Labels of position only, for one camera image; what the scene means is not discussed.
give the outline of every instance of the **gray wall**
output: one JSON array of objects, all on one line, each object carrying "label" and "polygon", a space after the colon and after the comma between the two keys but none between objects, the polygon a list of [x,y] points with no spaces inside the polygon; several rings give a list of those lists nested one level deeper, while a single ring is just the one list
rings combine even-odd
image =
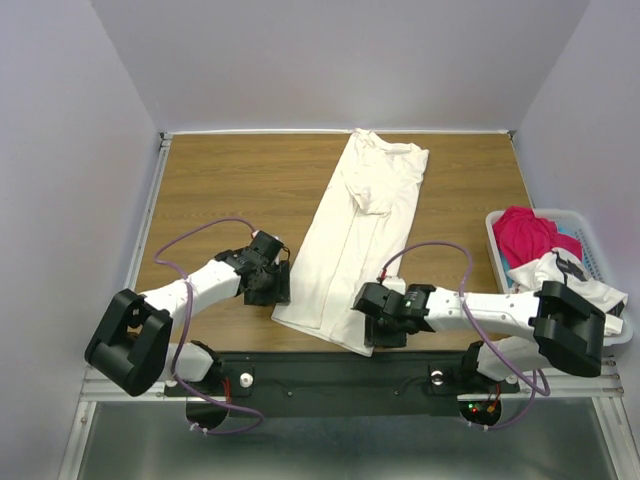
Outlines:
[{"label": "gray wall", "polygon": [[515,129],[588,0],[93,0],[162,130]]},{"label": "gray wall", "polygon": [[537,206],[584,214],[636,336],[621,352],[625,406],[640,439],[640,3],[593,2],[515,137]]},{"label": "gray wall", "polygon": [[0,7],[0,478],[56,478],[157,130],[85,0]]}]

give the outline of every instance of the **white t-shirt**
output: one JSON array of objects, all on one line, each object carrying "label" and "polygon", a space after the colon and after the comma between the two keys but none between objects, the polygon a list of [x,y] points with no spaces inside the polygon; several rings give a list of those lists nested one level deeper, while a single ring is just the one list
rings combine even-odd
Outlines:
[{"label": "white t-shirt", "polygon": [[[363,355],[364,315],[351,310],[365,282],[406,244],[428,150],[356,130],[338,161],[291,271],[291,303],[273,320]],[[388,269],[395,275],[400,261]]]}]

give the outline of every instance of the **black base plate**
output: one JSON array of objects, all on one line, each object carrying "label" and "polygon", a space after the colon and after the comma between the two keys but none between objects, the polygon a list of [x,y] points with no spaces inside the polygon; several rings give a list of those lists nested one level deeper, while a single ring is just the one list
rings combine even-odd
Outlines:
[{"label": "black base plate", "polygon": [[[458,395],[488,394],[494,386],[480,376],[460,378],[464,354],[376,352],[367,358],[349,352],[227,352],[220,357],[223,376],[231,383],[232,403],[267,417],[457,416]],[[436,369],[443,372],[442,385],[431,382]],[[239,384],[245,372],[254,379],[246,389]],[[221,385],[194,386],[223,395]],[[518,391],[517,385],[506,382],[500,387],[503,393]],[[180,387],[166,388],[165,394],[185,396]]]}]

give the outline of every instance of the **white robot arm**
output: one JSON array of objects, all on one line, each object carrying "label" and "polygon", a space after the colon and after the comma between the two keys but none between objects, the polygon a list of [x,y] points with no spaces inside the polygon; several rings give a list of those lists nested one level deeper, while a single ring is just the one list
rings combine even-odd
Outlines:
[{"label": "white robot arm", "polygon": [[[288,302],[289,262],[279,258],[283,249],[276,237],[258,232],[248,247],[216,255],[188,277],[191,314],[240,294],[249,305]],[[364,284],[355,298],[354,309],[365,316],[366,344],[403,347],[407,334],[472,328],[457,292],[410,285],[405,293],[404,282],[388,280]],[[495,345],[520,371],[553,365],[573,375],[599,375],[605,315],[566,286],[547,282],[536,293],[466,293],[464,298],[483,330],[511,336]],[[182,326],[186,307],[183,280],[141,295],[119,292],[87,347],[86,361],[134,396],[159,379],[170,379],[168,365],[176,345],[169,338]],[[468,356],[473,357],[475,373],[489,381],[511,374],[487,345],[472,345]],[[186,381],[199,382],[213,363],[206,347],[188,343],[176,372]]]},{"label": "white robot arm", "polygon": [[496,382],[517,370],[554,366],[566,373],[600,375],[603,337],[602,311],[558,282],[545,282],[539,292],[520,294],[465,293],[467,311],[458,292],[432,285],[410,285],[398,292],[382,282],[366,283],[354,309],[365,314],[365,343],[374,347],[404,347],[407,334],[475,329],[469,314],[485,332],[511,335],[495,342],[502,358],[487,344],[473,346],[469,355],[476,371]]},{"label": "white robot arm", "polygon": [[[277,237],[258,231],[249,246],[216,255],[188,277],[193,290],[191,316],[240,294],[245,305],[287,303],[289,260],[280,260],[282,250],[288,252]],[[146,392],[157,380],[170,378],[177,345],[169,339],[182,326],[187,305],[184,280],[143,294],[118,292],[85,350],[85,360],[130,395]],[[187,343],[176,373],[198,382],[212,364],[205,348]]]}]

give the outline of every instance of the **white plastic basket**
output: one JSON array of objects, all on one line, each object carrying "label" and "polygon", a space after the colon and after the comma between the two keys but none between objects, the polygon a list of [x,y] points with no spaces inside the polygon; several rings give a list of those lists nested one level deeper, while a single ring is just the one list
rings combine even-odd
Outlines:
[{"label": "white plastic basket", "polygon": [[[496,243],[496,237],[493,234],[493,224],[504,213],[503,210],[491,212],[487,215],[486,225],[487,233],[489,235],[489,242],[487,248],[489,249],[489,257],[491,258],[491,266],[493,267],[493,273],[496,276],[496,282],[498,288],[502,293],[509,291],[507,284],[507,274],[502,267],[502,261],[500,260],[500,252],[498,251],[498,245]],[[585,268],[589,270],[593,278],[603,283],[607,283],[607,279],[611,278],[609,269],[604,261],[604,257],[598,244],[595,240],[595,236],[589,227],[589,224],[584,217],[578,213],[569,210],[552,210],[552,209],[535,209],[534,213],[537,217],[546,218],[556,222],[558,227],[564,229],[569,235],[580,240],[582,244],[582,263]],[[621,315],[624,323],[622,326],[622,332],[620,335],[611,335],[605,337],[604,346],[617,345],[621,343],[627,343],[633,336],[633,330],[630,322],[625,319],[625,313]]]}]

